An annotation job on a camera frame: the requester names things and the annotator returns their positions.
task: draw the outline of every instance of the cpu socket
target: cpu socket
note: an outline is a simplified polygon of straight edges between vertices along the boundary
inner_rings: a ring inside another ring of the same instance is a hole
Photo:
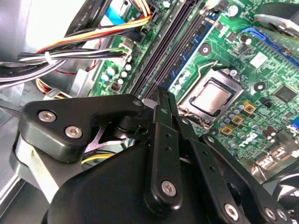
[[[243,92],[239,77],[231,77],[229,72],[211,68],[182,97],[180,114],[208,129]]]

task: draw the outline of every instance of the metal screw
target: metal screw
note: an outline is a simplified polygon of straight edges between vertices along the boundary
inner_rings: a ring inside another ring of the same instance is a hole
[[[56,115],[50,111],[42,111],[38,114],[38,118],[44,122],[53,122],[56,120]]]
[[[137,100],[133,100],[133,104],[135,104],[136,106],[142,106],[142,104]]]
[[[177,189],[170,181],[162,182],[162,190],[169,197],[174,197],[177,194]]]
[[[285,215],[285,213],[282,210],[277,209],[277,213],[283,220],[285,220],[285,221],[288,220],[288,217]]]
[[[211,143],[214,143],[215,142],[215,140],[212,138],[212,137],[210,137],[210,136],[208,136],[208,138],[207,138]]]
[[[166,113],[166,114],[167,114],[167,110],[161,108],[161,111],[162,111],[163,113]]]
[[[183,123],[189,124],[189,121],[186,118],[182,118]]]
[[[271,219],[276,220],[276,216],[271,209],[266,207],[265,212],[266,212],[267,216],[269,216]]]
[[[230,75],[231,77],[235,77],[236,75],[238,75],[238,72],[237,72],[236,70],[231,70],[231,71],[229,72],[229,75]]]
[[[82,136],[82,131],[75,126],[69,126],[65,129],[65,134],[71,139],[79,139]]]
[[[237,221],[239,219],[239,214],[237,210],[232,206],[231,204],[225,204],[224,209],[229,217],[231,217],[233,220]]]

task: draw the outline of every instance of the motherboard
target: motherboard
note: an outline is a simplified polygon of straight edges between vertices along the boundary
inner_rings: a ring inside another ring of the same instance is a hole
[[[299,22],[283,23],[283,12],[299,10],[299,1],[148,2],[152,19],[137,30],[139,40],[111,42],[130,55],[102,62],[90,95],[143,99],[160,85],[198,135],[215,136],[258,181],[296,162]],[[126,5],[124,21],[139,17]]]

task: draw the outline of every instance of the white label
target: white label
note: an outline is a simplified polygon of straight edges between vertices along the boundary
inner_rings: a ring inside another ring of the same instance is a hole
[[[267,61],[267,59],[268,58],[266,55],[264,55],[262,52],[258,52],[256,56],[250,61],[250,64],[258,69]]]
[[[239,146],[241,147],[245,147],[246,145],[248,145],[250,142],[252,142],[258,135],[255,133],[250,133],[250,136],[244,141],[242,142]]]

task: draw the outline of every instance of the cable tie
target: cable tie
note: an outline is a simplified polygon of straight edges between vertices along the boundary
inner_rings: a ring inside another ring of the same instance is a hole
[[[49,63],[49,65],[53,65],[57,62],[57,60],[53,60],[51,58],[50,52],[48,52],[48,51],[45,52],[45,59]]]

